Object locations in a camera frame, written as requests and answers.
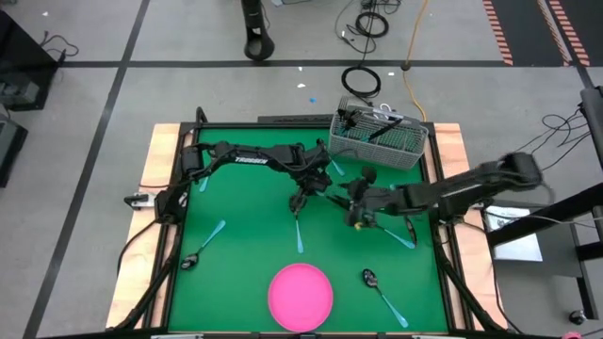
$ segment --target green table surface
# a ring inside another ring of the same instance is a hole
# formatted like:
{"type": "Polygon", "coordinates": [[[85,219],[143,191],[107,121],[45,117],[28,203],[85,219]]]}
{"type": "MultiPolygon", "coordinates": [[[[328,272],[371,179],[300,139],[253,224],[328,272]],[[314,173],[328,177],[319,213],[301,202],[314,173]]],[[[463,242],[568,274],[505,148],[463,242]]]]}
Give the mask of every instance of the green table surface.
{"type": "MultiPolygon", "coordinates": [[[[208,129],[200,141],[269,147],[301,142],[310,149],[328,130],[208,129]]],[[[363,163],[337,157],[346,172],[327,168],[334,184],[327,194],[345,191],[336,184],[360,177],[363,163]]],[[[420,182],[421,169],[376,166],[376,186],[420,182]]],[[[171,306],[170,331],[285,331],[270,315],[268,289],[279,270],[294,263],[321,269],[334,291],[334,305],[316,331],[446,331],[439,278],[426,215],[413,217],[418,245],[410,250],[378,229],[356,231],[344,211],[323,197],[310,197],[300,213],[304,253],[297,251],[295,219],[288,198],[297,187],[286,173],[267,167],[230,164],[213,174],[205,192],[190,190],[182,258],[196,251],[220,220],[224,229],[192,270],[179,271],[171,306]],[[364,285],[372,269],[388,299],[408,320],[404,329],[378,292],[364,285]]],[[[379,223],[410,239],[402,218],[379,215],[379,223]]]]}

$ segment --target concrete floor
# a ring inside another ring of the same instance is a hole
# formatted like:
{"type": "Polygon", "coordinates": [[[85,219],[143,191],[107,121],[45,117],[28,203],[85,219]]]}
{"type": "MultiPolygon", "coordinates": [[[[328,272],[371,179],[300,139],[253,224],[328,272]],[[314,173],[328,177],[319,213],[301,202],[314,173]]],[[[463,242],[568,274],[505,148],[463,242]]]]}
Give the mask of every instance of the concrete floor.
{"type": "MultiPolygon", "coordinates": [[[[69,60],[122,59],[141,0],[20,0],[4,10],[41,40],[44,30],[79,46],[69,60]]],[[[334,37],[334,18],[347,1],[314,0],[275,8],[265,1],[277,43],[273,59],[356,59],[334,37]]],[[[406,0],[391,18],[391,31],[369,59],[401,59],[406,54],[418,0],[406,0]]],[[[344,13],[338,29],[356,9],[344,13]]],[[[133,60],[244,60],[237,0],[151,0],[133,60]]],[[[416,59],[501,60],[480,0],[432,0],[419,31],[416,59]]],[[[0,329],[20,338],[89,154],[117,64],[106,68],[61,69],[42,111],[13,113],[29,130],[8,187],[0,190],[0,329]]],[[[132,216],[122,198],[137,189],[155,123],[192,121],[202,106],[210,121],[255,121],[260,115],[325,114],[335,110],[340,67],[130,68],[120,87],[94,164],[73,235],[57,276],[38,336],[102,331],[113,295],[115,265],[132,216]],[[303,83],[305,88],[298,89],[303,83]],[[317,101],[310,103],[310,98],[317,101]]],[[[400,69],[375,67],[383,80],[376,103],[418,116],[401,82],[400,69]]],[[[596,84],[603,69],[589,69],[596,84]]],[[[367,82],[350,76],[358,87],[367,82]]],[[[410,73],[417,99],[430,121],[458,122],[471,165],[512,151],[545,131],[549,113],[569,116],[583,88],[574,68],[420,67],[410,73]]],[[[536,157],[542,166],[565,149],[551,144],[536,157]]],[[[546,172],[558,199],[603,179],[589,140],[546,172]]],[[[544,202],[542,191],[513,196],[544,202]]],[[[580,237],[593,239],[591,229],[580,237]]],[[[603,263],[589,264],[593,284],[603,279],[603,263]]],[[[523,331],[559,335],[603,326],[568,323],[579,308],[575,281],[499,268],[499,284],[509,317],[523,331]]],[[[603,291],[595,291],[603,307],[603,291]]]]}

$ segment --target wooden board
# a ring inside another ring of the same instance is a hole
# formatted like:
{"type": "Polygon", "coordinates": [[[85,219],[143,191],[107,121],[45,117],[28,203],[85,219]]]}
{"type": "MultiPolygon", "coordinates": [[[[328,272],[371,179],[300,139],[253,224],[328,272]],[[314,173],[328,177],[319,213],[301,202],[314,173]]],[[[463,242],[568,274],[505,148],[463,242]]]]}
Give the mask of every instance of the wooden board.
{"type": "MultiPolygon", "coordinates": [[[[141,182],[145,185],[164,185],[170,180],[179,128],[179,124],[158,124],[155,126],[141,179],[141,182]]],[[[435,132],[445,176],[449,177],[469,170],[460,126],[456,123],[437,123],[435,132]]],[[[435,170],[429,145],[426,147],[426,155],[428,173],[431,181],[434,181],[435,170]]],[[[144,189],[144,191],[153,192],[158,191],[158,189],[144,189]]],[[[152,221],[153,218],[154,212],[152,209],[134,212],[128,239],[152,221]]],[[[465,220],[482,227],[481,216],[477,211],[467,213],[465,220]]],[[[455,230],[467,286],[490,316],[499,325],[506,328],[504,317],[497,308],[492,258],[490,257],[485,234],[463,225],[457,225],[455,230]]],[[[118,277],[106,322],[108,327],[115,326],[122,321],[148,287],[158,236],[159,226],[157,225],[133,243],[124,255],[122,270],[118,277]]],[[[170,246],[171,241],[168,243],[166,253],[170,250],[170,246]]],[[[445,251],[449,253],[448,246],[445,246],[445,251]]],[[[463,314],[458,292],[451,282],[448,282],[448,285],[450,286],[455,323],[457,328],[463,328],[463,314]]],[[[165,288],[162,288],[157,293],[155,300],[152,326],[160,325],[164,300],[165,288]]],[[[479,323],[475,321],[475,324],[476,328],[479,329],[479,323]]]]}

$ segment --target metal wire basket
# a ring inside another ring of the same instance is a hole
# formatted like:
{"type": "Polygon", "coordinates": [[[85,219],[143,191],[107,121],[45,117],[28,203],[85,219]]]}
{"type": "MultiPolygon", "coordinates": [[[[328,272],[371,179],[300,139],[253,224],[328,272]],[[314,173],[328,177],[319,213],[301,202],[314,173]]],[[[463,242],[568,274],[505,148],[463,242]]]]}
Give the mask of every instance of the metal wire basket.
{"type": "Polygon", "coordinates": [[[423,155],[428,130],[418,120],[372,107],[349,106],[347,110],[356,112],[351,117],[355,126],[346,130],[344,119],[337,114],[333,116],[329,135],[331,153],[401,170],[411,169],[423,155]],[[371,139],[385,127],[391,129],[371,139]]]}

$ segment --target wooden table frame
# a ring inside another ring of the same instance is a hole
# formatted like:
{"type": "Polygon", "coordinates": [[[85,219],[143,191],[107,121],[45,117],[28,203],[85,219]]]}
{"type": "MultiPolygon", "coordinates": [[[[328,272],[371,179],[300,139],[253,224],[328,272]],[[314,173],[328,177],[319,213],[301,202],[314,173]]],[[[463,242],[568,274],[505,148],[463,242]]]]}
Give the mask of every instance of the wooden table frame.
{"type": "MultiPolygon", "coordinates": [[[[212,125],[223,126],[222,128],[237,126],[237,124],[212,125]]],[[[176,150],[189,144],[196,137],[196,135],[188,133],[194,126],[194,123],[187,122],[155,126],[140,180],[142,183],[147,186],[160,186],[174,180],[176,150]]],[[[426,145],[422,161],[427,168],[430,181],[434,182],[469,170],[460,126],[455,123],[428,123],[426,126],[431,130],[430,140],[426,145]]],[[[152,193],[156,193],[158,190],[141,189],[141,191],[152,193]]],[[[130,223],[128,239],[154,218],[155,211],[151,208],[135,211],[130,223]]],[[[465,220],[472,224],[482,225],[481,215],[478,211],[467,213],[465,220]]],[[[124,320],[139,301],[140,296],[149,286],[152,274],[156,274],[160,268],[162,261],[159,260],[159,256],[165,261],[171,251],[175,235],[174,227],[169,225],[152,227],[125,253],[106,322],[107,327],[115,326],[124,320]]],[[[468,289],[476,297],[481,307],[500,326],[506,328],[506,321],[497,307],[492,258],[485,234],[469,227],[457,225],[455,228],[441,229],[440,235],[444,239],[451,236],[450,241],[444,246],[445,252],[455,268],[462,273],[468,289]]],[[[441,282],[448,281],[448,288],[442,288],[443,293],[448,294],[450,301],[447,309],[448,327],[480,330],[480,324],[474,321],[449,278],[440,272],[440,280],[441,282]]],[[[145,317],[137,324],[137,328],[160,327],[167,324],[169,303],[166,303],[166,300],[171,300],[173,281],[171,275],[163,282],[152,302],[153,307],[149,307],[145,317]]]]}

